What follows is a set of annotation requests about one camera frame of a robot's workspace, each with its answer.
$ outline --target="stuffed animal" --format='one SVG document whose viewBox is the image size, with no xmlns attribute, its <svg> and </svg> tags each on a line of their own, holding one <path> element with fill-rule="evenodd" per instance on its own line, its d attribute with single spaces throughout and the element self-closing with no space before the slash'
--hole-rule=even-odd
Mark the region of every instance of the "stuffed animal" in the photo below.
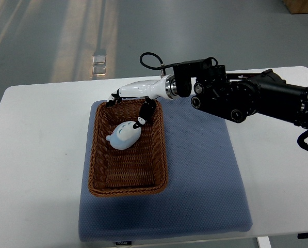
<svg viewBox="0 0 308 248">
<path fill-rule="evenodd" d="M 111 146 L 118 150 L 125 150 L 132 146 L 141 135 L 141 128 L 133 128 L 134 121 L 125 121 L 119 124 L 111 135 L 106 136 L 106 140 Z"/>
</svg>

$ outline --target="wicker basket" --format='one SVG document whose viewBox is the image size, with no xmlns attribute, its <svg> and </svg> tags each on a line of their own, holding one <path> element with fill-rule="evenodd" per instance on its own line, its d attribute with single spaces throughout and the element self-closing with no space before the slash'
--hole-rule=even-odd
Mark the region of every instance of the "wicker basket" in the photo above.
<svg viewBox="0 0 308 248">
<path fill-rule="evenodd" d="M 161 104 L 143 127 L 141 137 L 130 148 L 116 150 L 106 140 L 124 121 L 136 121 L 144 100 L 126 100 L 96 110 L 88 189 L 98 197 L 148 195 L 167 186 L 168 168 Z"/>
</svg>

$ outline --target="gray floor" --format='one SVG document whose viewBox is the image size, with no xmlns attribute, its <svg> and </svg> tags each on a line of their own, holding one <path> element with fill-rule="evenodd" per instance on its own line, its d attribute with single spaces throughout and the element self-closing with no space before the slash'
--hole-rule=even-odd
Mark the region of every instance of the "gray floor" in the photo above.
<svg viewBox="0 0 308 248">
<path fill-rule="evenodd" d="M 291 15 L 281 0 L 0 0 L 0 100 L 13 85 L 97 79 L 94 53 L 107 59 L 99 78 L 157 75 L 139 63 L 146 51 L 166 64 L 213 56 L 228 70 L 308 67 L 308 14 Z M 273 248 L 308 247 L 296 235 L 270 239 Z"/>
</svg>

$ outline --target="cardboard box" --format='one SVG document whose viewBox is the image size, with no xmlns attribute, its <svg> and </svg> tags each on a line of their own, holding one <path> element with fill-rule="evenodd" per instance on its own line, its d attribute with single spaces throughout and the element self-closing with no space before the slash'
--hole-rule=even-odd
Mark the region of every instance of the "cardboard box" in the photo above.
<svg viewBox="0 0 308 248">
<path fill-rule="evenodd" d="M 283 0 L 291 14 L 308 13 L 308 0 Z"/>
</svg>

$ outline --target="gray foam pad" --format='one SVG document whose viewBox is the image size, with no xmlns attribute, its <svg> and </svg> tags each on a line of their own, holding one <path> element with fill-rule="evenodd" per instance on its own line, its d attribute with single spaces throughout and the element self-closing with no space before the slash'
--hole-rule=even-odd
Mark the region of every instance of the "gray foam pad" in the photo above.
<svg viewBox="0 0 308 248">
<path fill-rule="evenodd" d="M 87 188 L 95 110 L 91 108 L 79 208 L 81 241 L 159 239 L 248 231 L 247 198 L 225 120 L 190 99 L 163 107 L 169 182 L 155 195 L 99 198 Z"/>
</svg>

